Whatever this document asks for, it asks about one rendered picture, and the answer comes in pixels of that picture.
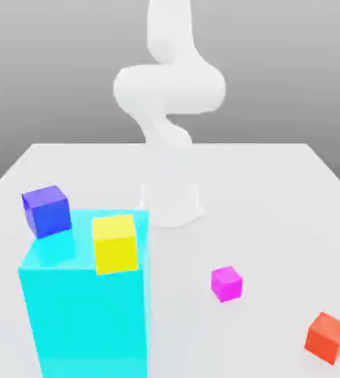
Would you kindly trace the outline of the small yellow cube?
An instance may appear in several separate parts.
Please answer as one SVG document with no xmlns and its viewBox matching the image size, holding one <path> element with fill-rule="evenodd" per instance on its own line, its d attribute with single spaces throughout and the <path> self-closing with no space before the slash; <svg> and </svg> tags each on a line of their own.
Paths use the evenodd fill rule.
<svg viewBox="0 0 340 378">
<path fill-rule="evenodd" d="M 92 219 L 92 240 L 98 275 L 138 270 L 132 215 Z"/>
</svg>

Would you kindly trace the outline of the small magenta cube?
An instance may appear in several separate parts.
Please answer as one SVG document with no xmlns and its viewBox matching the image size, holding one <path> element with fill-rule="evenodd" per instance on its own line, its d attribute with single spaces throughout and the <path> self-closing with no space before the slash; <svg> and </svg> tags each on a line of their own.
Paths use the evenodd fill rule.
<svg viewBox="0 0 340 378">
<path fill-rule="evenodd" d="M 211 274 L 211 290 L 220 302 L 240 298 L 243 278 L 232 266 L 215 269 Z"/>
</svg>

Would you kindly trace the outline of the small blue cube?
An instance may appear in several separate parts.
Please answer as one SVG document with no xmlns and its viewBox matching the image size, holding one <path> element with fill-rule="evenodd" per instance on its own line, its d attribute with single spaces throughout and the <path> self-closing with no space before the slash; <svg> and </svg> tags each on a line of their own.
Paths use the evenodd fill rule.
<svg viewBox="0 0 340 378">
<path fill-rule="evenodd" d="M 72 228 L 69 200 L 57 185 L 21 194 L 27 223 L 36 238 Z"/>
</svg>

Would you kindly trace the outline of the small orange cube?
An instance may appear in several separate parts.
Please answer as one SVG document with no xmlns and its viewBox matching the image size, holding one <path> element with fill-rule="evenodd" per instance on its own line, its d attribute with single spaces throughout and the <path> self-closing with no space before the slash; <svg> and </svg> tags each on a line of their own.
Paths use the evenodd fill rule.
<svg viewBox="0 0 340 378">
<path fill-rule="evenodd" d="M 320 312 L 308 328 L 305 349 L 334 365 L 340 356 L 340 320 Z"/>
</svg>

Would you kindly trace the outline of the large cyan box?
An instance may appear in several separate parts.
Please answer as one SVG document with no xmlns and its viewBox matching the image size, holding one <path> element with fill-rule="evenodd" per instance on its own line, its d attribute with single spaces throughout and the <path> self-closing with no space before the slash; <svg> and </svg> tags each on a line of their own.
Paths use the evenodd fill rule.
<svg viewBox="0 0 340 378">
<path fill-rule="evenodd" d="M 138 269 L 98 275 L 91 221 L 133 216 Z M 148 378 L 149 213 L 73 210 L 72 228 L 36 239 L 18 268 L 43 378 Z"/>
</svg>

